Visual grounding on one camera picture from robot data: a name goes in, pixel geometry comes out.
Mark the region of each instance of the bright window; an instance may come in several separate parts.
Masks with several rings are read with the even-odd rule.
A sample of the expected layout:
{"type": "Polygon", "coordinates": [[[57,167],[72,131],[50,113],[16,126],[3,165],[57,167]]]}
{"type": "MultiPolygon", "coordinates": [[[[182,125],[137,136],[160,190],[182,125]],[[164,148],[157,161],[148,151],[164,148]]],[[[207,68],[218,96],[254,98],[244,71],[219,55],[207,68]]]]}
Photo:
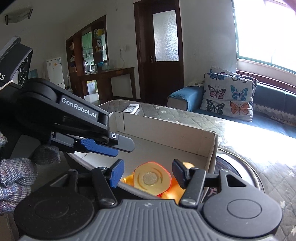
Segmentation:
{"type": "Polygon", "coordinates": [[[282,0],[233,0],[238,58],[296,73],[296,13],[282,0]]]}

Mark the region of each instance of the window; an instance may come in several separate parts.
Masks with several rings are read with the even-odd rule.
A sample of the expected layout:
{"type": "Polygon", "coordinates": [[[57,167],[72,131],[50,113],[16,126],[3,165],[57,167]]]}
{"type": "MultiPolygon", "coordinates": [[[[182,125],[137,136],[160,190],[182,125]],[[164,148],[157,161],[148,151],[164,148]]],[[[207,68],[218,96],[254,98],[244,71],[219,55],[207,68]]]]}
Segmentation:
{"type": "Polygon", "coordinates": [[[283,0],[233,0],[238,58],[296,73],[296,13],[283,0]]]}
{"type": "Polygon", "coordinates": [[[179,61],[176,11],[153,14],[155,60],[179,61]]]}

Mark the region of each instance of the white remote control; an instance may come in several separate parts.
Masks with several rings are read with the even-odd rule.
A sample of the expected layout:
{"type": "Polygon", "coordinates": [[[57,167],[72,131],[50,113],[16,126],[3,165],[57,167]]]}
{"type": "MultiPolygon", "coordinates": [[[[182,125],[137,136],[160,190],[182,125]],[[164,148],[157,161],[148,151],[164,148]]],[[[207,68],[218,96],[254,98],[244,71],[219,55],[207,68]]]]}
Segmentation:
{"type": "Polygon", "coordinates": [[[140,108],[139,104],[130,104],[123,112],[134,114],[140,108]]]}

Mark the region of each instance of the butterfly pillow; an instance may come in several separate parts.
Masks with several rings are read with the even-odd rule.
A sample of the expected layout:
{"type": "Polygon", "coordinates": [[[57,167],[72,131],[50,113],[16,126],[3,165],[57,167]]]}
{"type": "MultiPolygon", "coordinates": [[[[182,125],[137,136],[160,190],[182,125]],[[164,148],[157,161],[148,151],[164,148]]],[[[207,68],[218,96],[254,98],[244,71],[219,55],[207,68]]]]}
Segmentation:
{"type": "Polygon", "coordinates": [[[252,121],[253,87],[253,80],[207,73],[200,108],[220,115],[252,121]]]}
{"type": "Polygon", "coordinates": [[[234,73],[234,72],[230,72],[228,70],[225,70],[225,69],[221,69],[219,67],[214,67],[212,66],[211,69],[210,69],[210,73],[216,73],[216,74],[226,74],[226,75],[231,75],[233,76],[233,80],[234,81],[237,81],[239,80],[240,78],[243,78],[243,79],[248,79],[248,80],[252,80],[253,81],[253,85],[252,85],[252,90],[253,90],[253,96],[254,96],[254,93],[255,93],[255,90],[256,90],[256,87],[257,87],[257,83],[258,83],[258,80],[251,77],[251,76],[247,76],[247,75],[241,75],[241,74],[237,74],[237,73],[234,73]]]}

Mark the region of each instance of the blue gripper pad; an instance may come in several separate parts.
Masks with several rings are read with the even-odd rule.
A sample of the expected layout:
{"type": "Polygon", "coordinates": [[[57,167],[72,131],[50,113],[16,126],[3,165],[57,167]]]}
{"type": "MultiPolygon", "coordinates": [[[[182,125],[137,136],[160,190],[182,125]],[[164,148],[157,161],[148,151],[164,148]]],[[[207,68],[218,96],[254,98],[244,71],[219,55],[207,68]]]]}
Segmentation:
{"type": "Polygon", "coordinates": [[[186,189],[188,178],[186,177],[187,168],[179,160],[175,159],[172,163],[172,171],[178,184],[182,189],[186,189]]]}
{"type": "Polygon", "coordinates": [[[109,185],[112,188],[116,188],[124,172],[123,159],[118,159],[109,169],[111,170],[109,185]]]}
{"type": "Polygon", "coordinates": [[[80,144],[90,152],[111,157],[116,157],[118,155],[118,150],[107,146],[98,145],[93,139],[80,139],[80,144]]]}

